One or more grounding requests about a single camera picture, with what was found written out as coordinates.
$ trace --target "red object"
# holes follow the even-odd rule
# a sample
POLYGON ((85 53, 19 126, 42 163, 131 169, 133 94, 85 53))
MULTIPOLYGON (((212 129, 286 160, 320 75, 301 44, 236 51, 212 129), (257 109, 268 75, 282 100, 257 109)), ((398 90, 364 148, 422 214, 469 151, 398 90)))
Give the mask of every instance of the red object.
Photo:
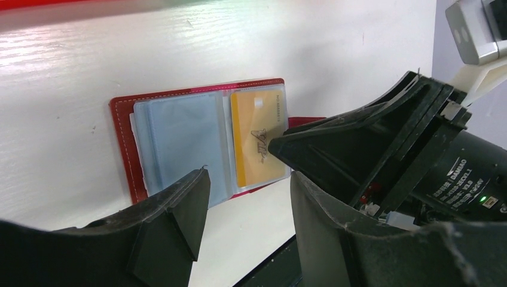
MULTIPOLYGON (((116 97, 109 103, 116 130, 118 143, 120 144, 121 156, 125 167, 127 181, 129 182, 130 196, 132 202, 138 203, 148 197, 144 186, 141 161, 138 148, 134 139, 130 124, 130 114, 134 113, 134 103, 139 100, 149 100, 161 97, 182 96, 185 94, 202 93, 206 91, 230 90, 244 87, 262 87, 276 84, 283 84, 283 79, 271 79, 262 81, 249 81, 243 83, 222 84, 210 87, 187 88, 183 90, 164 91, 153 94, 140 94, 136 96, 116 97)), ((289 127, 299 126, 304 123, 320 120, 322 118, 290 118, 289 127)))
POLYGON ((0 0, 0 10, 89 0, 0 0))

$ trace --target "white stitching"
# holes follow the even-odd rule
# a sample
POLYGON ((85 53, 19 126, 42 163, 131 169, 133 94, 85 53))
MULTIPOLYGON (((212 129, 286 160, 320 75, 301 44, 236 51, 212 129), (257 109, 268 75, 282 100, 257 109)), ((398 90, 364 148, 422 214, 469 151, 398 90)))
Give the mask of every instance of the white stitching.
POLYGON ((183 95, 183 94, 204 93, 204 92, 207 92, 207 91, 228 90, 228 89, 231 89, 231 88, 249 87, 249 86, 255 86, 255 85, 258 85, 258 84, 261 84, 262 86, 269 86, 272 83, 283 84, 283 82, 280 83, 280 81, 278 80, 278 81, 267 81, 267 82, 262 82, 262 83, 230 85, 230 86, 225 86, 225 87, 220 86, 220 87, 215 87, 215 88, 206 88, 204 90, 187 91, 185 93, 179 93, 179 94, 163 94, 161 96, 143 97, 143 98, 140 98, 140 99, 121 100, 121 101, 116 102, 116 104, 115 104, 116 117, 118 118, 118 123, 120 124, 120 134, 121 134, 121 139, 123 141, 123 149, 125 150, 125 154, 127 155, 127 162, 129 164, 130 176, 132 177, 132 185, 134 186, 134 193, 136 194, 136 201, 139 202, 138 189, 136 188, 136 181, 134 180, 134 173, 132 172, 132 164, 130 162, 129 150, 127 149, 127 144, 125 143, 125 136, 123 134, 123 126, 121 125, 121 121, 120 121, 120 113, 118 112, 118 104, 119 103, 132 102, 132 101, 136 101, 137 102, 139 100, 156 99, 156 98, 159 98, 159 97, 180 96, 180 95, 183 95))

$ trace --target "bifold card holder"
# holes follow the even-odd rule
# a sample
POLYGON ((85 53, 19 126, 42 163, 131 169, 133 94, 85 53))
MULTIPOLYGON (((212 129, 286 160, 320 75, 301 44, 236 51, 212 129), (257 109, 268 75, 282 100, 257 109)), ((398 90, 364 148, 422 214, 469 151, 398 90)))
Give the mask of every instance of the bifold card holder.
POLYGON ((286 178, 290 168, 269 154, 289 126, 282 79, 221 84, 117 97, 110 109, 137 203, 206 167, 209 207, 286 178))

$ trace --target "open card holder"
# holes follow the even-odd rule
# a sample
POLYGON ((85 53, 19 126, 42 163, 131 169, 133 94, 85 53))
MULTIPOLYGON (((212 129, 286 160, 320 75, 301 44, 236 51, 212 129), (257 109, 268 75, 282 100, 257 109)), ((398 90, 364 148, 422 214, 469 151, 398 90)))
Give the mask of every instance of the open card holder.
POLYGON ((290 168, 267 152, 269 141, 290 123, 319 119, 288 118, 282 79, 116 97, 109 106, 133 203, 203 166, 209 207, 286 178, 290 168))

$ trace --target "logo on card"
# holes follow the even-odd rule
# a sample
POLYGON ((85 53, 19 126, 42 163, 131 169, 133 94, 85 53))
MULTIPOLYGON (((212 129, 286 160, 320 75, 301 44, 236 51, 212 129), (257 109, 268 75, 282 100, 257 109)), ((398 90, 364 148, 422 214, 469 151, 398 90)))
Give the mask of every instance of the logo on card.
POLYGON ((267 143, 267 132, 264 130, 253 130, 250 132, 252 136, 257 139, 257 153, 261 154, 261 162, 268 157, 268 143, 267 143))

